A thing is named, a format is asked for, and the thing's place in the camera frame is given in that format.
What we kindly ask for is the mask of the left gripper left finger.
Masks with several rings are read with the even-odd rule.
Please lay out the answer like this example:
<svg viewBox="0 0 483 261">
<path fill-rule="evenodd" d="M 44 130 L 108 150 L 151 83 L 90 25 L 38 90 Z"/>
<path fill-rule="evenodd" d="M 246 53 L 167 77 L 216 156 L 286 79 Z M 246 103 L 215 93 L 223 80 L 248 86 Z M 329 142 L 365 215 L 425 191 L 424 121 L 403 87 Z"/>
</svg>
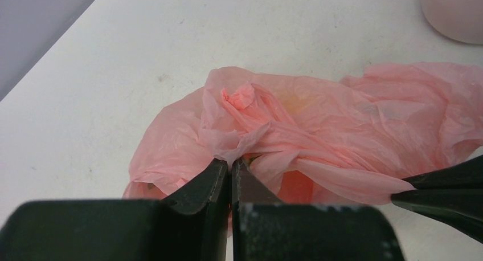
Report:
<svg viewBox="0 0 483 261">
<path fill-rule="evenodd" d="M 227 163 L 162 200 L 32 201 L 1 229 L 2 260 L 224 260 Z"/>
</svg>

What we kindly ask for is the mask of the pink plastic bag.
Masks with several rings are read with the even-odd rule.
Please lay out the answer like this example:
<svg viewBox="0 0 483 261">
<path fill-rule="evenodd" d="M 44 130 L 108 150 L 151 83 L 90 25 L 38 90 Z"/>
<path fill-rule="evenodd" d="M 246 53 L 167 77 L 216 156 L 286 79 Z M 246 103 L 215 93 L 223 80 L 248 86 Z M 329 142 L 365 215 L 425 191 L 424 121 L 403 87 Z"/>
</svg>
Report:
<svg viewBox="0 0 483 261">
<path fill-rule="evenodd" d="M 384 205 L 481 146 L 481 67 L 386 63 L 339 82 L 223 67 L 149 125 L 124 197 L 165 198 L 243 157 L 287 202 Z"/>
</svg>

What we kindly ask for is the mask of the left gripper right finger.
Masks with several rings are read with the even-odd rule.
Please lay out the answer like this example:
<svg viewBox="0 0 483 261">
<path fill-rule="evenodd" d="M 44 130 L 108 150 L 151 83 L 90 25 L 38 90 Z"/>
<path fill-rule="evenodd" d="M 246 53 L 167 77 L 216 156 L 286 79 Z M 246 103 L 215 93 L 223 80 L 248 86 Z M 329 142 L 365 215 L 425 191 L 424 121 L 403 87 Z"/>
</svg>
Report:
<svg viewBox="0 0 483 261">
<path fill-rule="evenodd" d="M 395 232 L 376 208 L 289 204 L 240 158 L 231 169 L 235 260 L 403 260 Z"/>
</svg>

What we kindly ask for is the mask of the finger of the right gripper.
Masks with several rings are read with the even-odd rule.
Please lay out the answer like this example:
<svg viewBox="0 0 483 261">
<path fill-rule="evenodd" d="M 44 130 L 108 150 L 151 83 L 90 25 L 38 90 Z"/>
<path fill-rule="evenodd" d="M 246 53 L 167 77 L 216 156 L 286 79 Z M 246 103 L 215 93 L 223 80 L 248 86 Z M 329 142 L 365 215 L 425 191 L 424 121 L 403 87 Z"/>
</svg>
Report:
<svg viewBox="0 0 483 261">
<path fill-rule="evenodd" d="M 482 190 L 411 190 L 391 196 L 403 209 L 442 222 L 482 243 Z"/>
<path fill-rule="evenodd" d="M 482 189 L 482 155 L 455 166 L 403 180 L 416 189 Z"/>
</svg>

